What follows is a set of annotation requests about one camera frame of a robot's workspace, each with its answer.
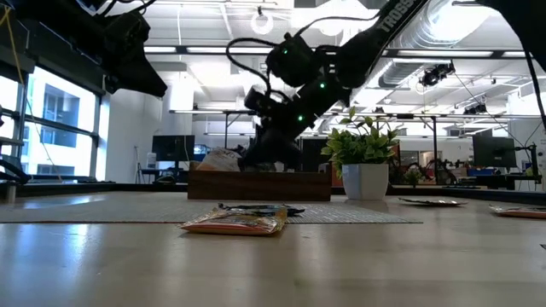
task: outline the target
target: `wrapper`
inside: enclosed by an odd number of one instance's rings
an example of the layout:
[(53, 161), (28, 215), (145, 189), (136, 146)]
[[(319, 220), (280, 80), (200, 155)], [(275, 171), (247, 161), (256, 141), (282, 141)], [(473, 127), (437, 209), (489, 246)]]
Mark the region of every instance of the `wrapper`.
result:
[(282, 230), (287, 216), (286, 208), (274, 211), (214, 208), (202, 217), (178, 224), (178, 227), (189, 232), (205, 234), (272, 235)]
[(546, 218), (546, 207), (513, 207), (502, 208), (500, 206), (489, 205), (489, 209), (502, 217), (529, 217), (529, 218)]

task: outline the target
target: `wooden box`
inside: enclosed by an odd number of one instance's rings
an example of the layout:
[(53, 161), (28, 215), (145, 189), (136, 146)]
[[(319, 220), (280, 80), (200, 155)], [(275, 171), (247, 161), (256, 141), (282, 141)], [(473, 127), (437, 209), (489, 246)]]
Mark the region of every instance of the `wooden box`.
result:
[(328, 173), (190, 171), (190, 200), (330, 201)]

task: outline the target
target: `bag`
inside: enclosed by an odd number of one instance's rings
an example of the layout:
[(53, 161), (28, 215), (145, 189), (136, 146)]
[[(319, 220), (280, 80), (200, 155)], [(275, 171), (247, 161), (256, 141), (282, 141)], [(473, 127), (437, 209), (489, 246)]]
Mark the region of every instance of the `bag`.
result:
[(214, 208), (193, 221), (178, 224), (189, 232), (217, 235), (272, 235), (279, 232), (287, 221), (287, 208), (272, 211)]

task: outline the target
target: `computer monitor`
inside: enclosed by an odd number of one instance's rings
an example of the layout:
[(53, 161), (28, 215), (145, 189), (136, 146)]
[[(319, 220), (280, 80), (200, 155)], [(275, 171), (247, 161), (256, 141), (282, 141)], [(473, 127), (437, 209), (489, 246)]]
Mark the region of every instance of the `computer monitor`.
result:
[(473, 136), (474, 165), (518, 167), (514, 140), (507, 137)]
[(154, 136), (152, 152), (157, 161), (191, 161), (195, 136)]

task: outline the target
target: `wooden table surface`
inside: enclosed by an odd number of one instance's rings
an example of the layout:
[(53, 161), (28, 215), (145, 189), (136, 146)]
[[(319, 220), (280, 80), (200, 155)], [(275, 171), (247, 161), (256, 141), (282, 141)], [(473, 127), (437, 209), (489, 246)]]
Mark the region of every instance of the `wooden table surface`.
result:
[[(168, 194), (19, 200), (19, 207)], [(545, 306), (546, 221), (460, 208), (366, 208), (423, 224), (288, 225), (276, 237), (172, 224), (0, 224), (0, 306)]]

